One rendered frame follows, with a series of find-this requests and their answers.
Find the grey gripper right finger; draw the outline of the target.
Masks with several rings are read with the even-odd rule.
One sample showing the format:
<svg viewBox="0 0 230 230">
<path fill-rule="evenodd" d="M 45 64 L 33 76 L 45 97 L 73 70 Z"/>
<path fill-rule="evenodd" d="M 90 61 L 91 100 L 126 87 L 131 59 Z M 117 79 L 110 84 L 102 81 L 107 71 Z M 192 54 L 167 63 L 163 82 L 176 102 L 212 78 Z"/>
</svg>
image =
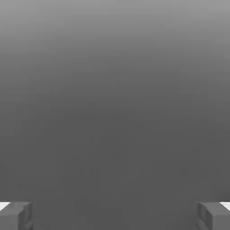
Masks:
<svg viewBox="0 0 230 230">
<path fill-rule="evenodd" d="M 199 230 L 230 230 L 230 202 L 198 202 Z"/>
</svg>

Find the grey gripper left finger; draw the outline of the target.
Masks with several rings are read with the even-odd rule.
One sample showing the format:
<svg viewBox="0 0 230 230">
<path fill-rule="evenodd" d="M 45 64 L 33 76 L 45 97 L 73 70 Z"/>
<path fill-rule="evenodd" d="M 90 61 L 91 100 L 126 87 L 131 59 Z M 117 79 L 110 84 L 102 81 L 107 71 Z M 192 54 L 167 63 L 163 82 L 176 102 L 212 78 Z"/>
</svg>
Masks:
<svg viewBox="0 0 230 230">
<path fill-rule="evenodd" d="M 0 201 L 0 230 L 34 230 L 31 202 Z"/>
</svg>

